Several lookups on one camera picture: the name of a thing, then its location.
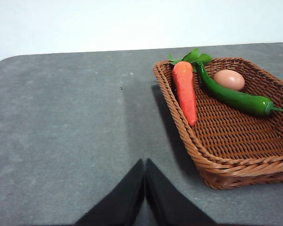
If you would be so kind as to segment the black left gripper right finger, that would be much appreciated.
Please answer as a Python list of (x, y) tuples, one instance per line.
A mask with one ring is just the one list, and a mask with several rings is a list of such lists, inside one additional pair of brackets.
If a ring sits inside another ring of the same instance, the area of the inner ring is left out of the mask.
[(159, 226), (215, 226), (216, 223), (181, 194), (151, 159), (145, 168), (146, 199)]

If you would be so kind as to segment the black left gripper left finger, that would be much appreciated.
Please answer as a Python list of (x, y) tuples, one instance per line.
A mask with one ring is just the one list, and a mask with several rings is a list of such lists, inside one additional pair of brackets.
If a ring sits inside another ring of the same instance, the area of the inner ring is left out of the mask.
[(83, 215), (76, 226), (132, 226), (144, 199), (144, 165), (139, 159), (117, 186)]

